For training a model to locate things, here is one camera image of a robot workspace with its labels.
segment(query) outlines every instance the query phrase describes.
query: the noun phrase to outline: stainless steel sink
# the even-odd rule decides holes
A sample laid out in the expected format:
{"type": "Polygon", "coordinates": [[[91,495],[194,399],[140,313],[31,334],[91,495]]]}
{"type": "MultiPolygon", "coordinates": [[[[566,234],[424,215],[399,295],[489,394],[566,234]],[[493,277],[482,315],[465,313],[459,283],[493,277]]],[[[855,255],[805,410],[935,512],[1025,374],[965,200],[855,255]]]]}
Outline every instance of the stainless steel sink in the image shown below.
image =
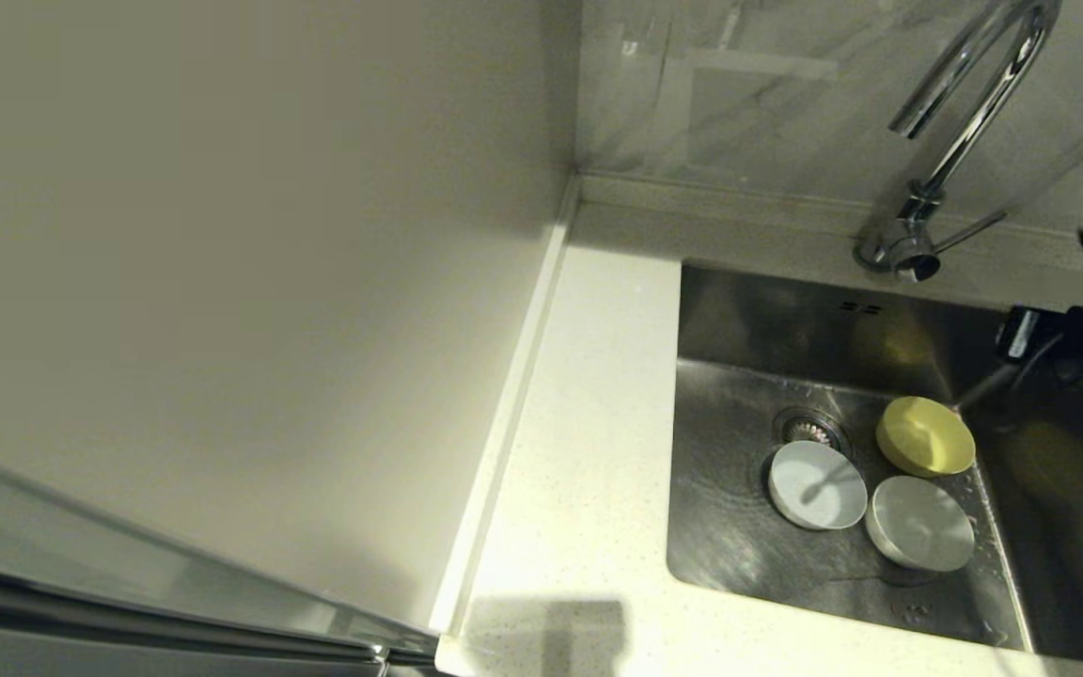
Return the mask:
{"type": "Polygon", "coordinates": [[[898,395],[957,402],[996,368],[1001,313],[684,265],[666,562],[680,581],[835,616],[1083,660],[1083,393],[1039,378],[964,412],[976,466],[937,480],[974,560],[901,569],[863,525],[805,531],[766,496],[783,442],[818,438],[869,490],[898,471],[873,432],[898,395]]]}

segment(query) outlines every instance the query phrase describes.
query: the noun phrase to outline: white wall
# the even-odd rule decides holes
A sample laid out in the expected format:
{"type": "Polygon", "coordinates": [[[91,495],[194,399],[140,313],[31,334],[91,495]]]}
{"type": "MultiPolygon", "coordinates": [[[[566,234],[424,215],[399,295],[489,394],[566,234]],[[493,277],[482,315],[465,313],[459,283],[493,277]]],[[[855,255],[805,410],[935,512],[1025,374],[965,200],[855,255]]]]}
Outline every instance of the white wall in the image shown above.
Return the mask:
{"type": "MultiPolygon", "coordinates": [[[[887,125],[987,1],[586,3],[580,162],[898,206],[905,181],[929,172],[954,138],[1007,44],[993,48],[918,140],[887,125]]],[[[1017,210],[1082,161],[1083,0],[1069,0],[1026,82],[955,174],[944,210],[1017,210]]],[[[1075,216],[1049,204],[1015,220],[1070,231],[1075,216]]]]}
{"type": "Polygon", "coordinates": [[[576,0],[0,1],[0,463],[423,624],[576,0]]]}

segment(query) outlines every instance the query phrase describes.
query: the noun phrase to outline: sink drain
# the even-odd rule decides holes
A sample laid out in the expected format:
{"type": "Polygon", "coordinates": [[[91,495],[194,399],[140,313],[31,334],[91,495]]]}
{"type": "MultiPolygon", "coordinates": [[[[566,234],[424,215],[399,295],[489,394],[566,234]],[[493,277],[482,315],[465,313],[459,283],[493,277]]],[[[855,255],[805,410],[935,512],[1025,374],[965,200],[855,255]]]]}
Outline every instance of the sink drain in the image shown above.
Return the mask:
{"type": "Polygon", "coordinates": [[[782,445],[787,442],[808,440],[820,442],[835,452],[851,455],[851,441],[839,427],[837,420],[824,413],[803,407],[793,407],[780,412],[773,421],[774,438],[782,445]]]}

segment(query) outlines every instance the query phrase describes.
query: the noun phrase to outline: backsplash tile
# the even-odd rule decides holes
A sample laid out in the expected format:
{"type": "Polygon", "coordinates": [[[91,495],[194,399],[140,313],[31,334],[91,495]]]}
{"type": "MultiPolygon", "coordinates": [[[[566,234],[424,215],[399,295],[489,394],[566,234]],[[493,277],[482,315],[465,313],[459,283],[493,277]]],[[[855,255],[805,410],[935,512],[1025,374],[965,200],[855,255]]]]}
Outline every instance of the backsplash tile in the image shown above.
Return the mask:
{"type": "MultiPolygon", "coordinates": [[[[1004,47],[917,141],[887,130],[986,0],[588,0],[579,155],[590,170],[898,204],[962,125],[1004,47]]],[[[944,210],[1083,223],[1083,0],[958,170],[944,210]]]]}

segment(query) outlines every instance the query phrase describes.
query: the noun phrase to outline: white bowl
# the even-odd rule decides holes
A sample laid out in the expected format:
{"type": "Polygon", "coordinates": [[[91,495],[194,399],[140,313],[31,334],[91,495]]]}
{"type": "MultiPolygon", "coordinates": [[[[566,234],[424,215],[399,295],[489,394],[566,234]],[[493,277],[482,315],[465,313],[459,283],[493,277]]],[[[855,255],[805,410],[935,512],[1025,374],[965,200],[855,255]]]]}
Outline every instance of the white bowl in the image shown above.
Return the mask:
{"type": "Polygon", "coordinates": [[[964,509],[950,494],[916,477],[882,481],[872,493],[864,524],[879,551],[909,569],[963,569],[976,548],[964,509]]]}
{"type": "Polygon", "coordinates": [[[863,519],[867,486],[843,454],[821,443],[780,446],[768,474],[771,502],[805,529],[846,529],[863,519]]]}

